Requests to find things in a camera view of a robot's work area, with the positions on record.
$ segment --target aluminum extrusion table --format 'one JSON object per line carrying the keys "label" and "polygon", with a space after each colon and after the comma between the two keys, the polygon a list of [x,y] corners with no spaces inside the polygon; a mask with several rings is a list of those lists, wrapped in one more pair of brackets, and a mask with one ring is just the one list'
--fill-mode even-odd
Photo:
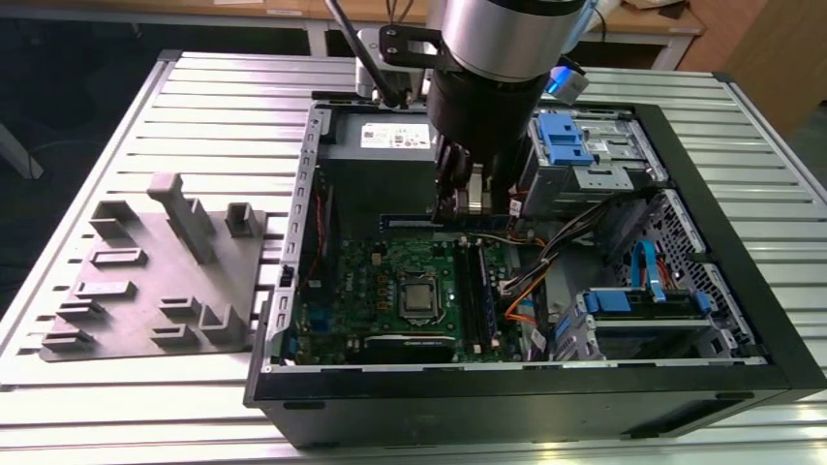
{"label": "aluminum extrusion table", "polygon": [[[40,360],[40,339],[80,266],[71,261],[92,244],[92,209],[115,199],[157,209],[143,195],[155,171],[181,172],[185,192],[207,209],[249,202],[265,210],[264,255],[278,260],[311,91],[351,91],[352,71],[344,58],[164,52],[0,323],[0,463],[824,461],[827,394],[747,412],[675,440],[307,453],[241,405],[248,354]],[[664,110],[826,365],[827,195],[802,162],[738,86],[710,74],[591,70],[590,79],[583,100]],[[264,264],[260,282],[274,283],[276,272],[278,264]]]}

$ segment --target blue drive bracket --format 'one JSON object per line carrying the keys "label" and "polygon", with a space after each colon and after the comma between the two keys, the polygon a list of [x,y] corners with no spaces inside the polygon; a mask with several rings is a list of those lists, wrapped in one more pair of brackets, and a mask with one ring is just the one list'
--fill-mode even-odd
{"label": "blue drive bracket", "polygon": [[660,284],[660,273],[658,271],[658,253],[655,244],[650,240],[639,240],[632,250],[632,287],[642,287],[642,266],[640,255],[646,260],[646,282],[651,293],[655,296],[655,302],[666,302],[667,296],[663,294],[663,285]]}
{"label": "blue drive bracket", "polygon": [[538,116],[538,130],[548,147],[552,165],[574,167],[592,165],[595,156],[583,146],[583,132],[568,114],[542,113]]}

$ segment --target white label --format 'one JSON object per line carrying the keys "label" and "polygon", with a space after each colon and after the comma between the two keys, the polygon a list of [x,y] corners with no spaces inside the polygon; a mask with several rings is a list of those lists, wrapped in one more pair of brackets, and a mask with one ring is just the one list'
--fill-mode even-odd
{"label": "white label", "polygon": [[427,124],[367,123],[362,126],[362,148],[431,148]]}
{"label": "white label", "polygon": [[303,13],[296,10],[268,10],[268,15],[302,16]]}
{"label": "white label", "polygon": [[675,34],[700,34],[700,29],[696,27],[671,27],[670,32]]}
{"label": "white label", "polygon": [[244,5],[245,3],[264,3],[264,0],[212,0],[213,5]]}
{"label": "white label", "polygon": [[512,199],[512,202],[508,205],[508,214],[519,218],[520,212],[522,212],[522,201],[516,201],[515,199]]}
{"label": "white label", "polygon": [[538,346],[540,351],[546,350],[546,336],[540,334],[536,327],[534,328],[534,331],[531,331],[531,342],[534,342],[534,345]]}
{"label": "white label", "polygon": [[608,151],[608,145],[606,145],[606,142],[588,142],[587,146],[588,146],[590,150],[594,150],[596,152],[607,152]]}

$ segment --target wooden table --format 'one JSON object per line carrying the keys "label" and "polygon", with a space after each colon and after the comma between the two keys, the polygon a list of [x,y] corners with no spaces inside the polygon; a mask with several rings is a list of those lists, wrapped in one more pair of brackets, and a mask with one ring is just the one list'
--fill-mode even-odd
{"label": "wooden table", "polygon": [[[388,21],[386,0],[340,0],[356,28]],[[406,0],[398,0],[396,14]],[[423,24],[430,0],[415,0],[404,22]],[[324,33],[339,29],[324,0],[265,0],[264,3],[216,5],[213,0],[4,0],[0,16],[41,19],[302,28],[308,31],[310,53],[327,56]],[[655,11],[618,8],[606,19],[606,41],[658,45],[663,49],[652,69],[675,70],[704,25],[691,12],[668,19]],[[602,40],[600,25],[584,41]]]}

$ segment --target black cable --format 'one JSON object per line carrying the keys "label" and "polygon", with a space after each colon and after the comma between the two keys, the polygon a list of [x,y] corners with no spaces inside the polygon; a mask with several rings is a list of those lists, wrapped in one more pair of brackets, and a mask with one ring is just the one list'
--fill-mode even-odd
{"label": "black cable", "polygon": [[391,0],[386,0],[386,12],[388,12],[388,24],[394,24],[394,13],[391,10]]}
{"label": "black cable", "polygon": [[404,17],[408,16],[408,12],[411,11],[412,6],[414,6],[414,0],[408,0],[408,4],[404,7],[404,10],[402,10],[402,15],[399,16],[399,19],[396,20],[396,22],[404,21]]}
{"label": "black cable", "polygon": [[608,212],[608,209],[614,204],[648,198],[654,196],[656,192],[659,192],[659,189],[651,187],[643,188],[635,192],[615,194],[614,196],[603,200],[598,205],[592,206],[588,210],[575,216],[575,219],[563,226],[563,229],[560,229],[558,235],[555,235],[555,237],[552,237],[552,239],[546,244],[546,247],[543,248],[543,251],[538,256],[538,261],[534,266],[531,266],[528,268],[528,271],[526,271],[523,274],[515,276],[504,285],[503,289],[512,289],[514,287],[519,286],[520,283],[526,282],[526,280],[534,279],[539,273],[546,272],[546,270],[551,266],[555,254],[574,240],[591,232],[592,228],[598,225],[603,215]]}
{"label": "black cable", "polygon": [[599,32],[599,41],[600,42],[606,42],[606,17],[603,17],[603,13],[600,13],[600,10],[598,8],[595,8],[595,13],[598,14],[599,17],[599,23],[600,23],[600,32]]}
{"label": "black cable", "polygon": [[334,19],[336,19],[339,27],[342,28],[342,32],[346,36],[346,41],[348,41],[348,45],[351,46],[351,50],[356,55],[356,58],[359,58],[359,60],[362,61],[362,65],[364,65],[364,69],[367,70],[367,73],[374,79],[374,84],[376,84],[376,88],[379,89],[379,95],[383,99],[384,104],[391,108],[396,107],[399,105],[399,102],[402,102],[400,96],[394,91],[388,80],[383,76],[382,71],[379,71],[379,67],[374,62],[374,58],[371,58],[371,54],[364,48],[362,40],[356,36],[356,31],[352,28],[351,20],[346,16],[346,12],[342,10],[342,6],[339,5],[339,0],[324,0],[324,3],[327,4],[327,9],[334,16]]}

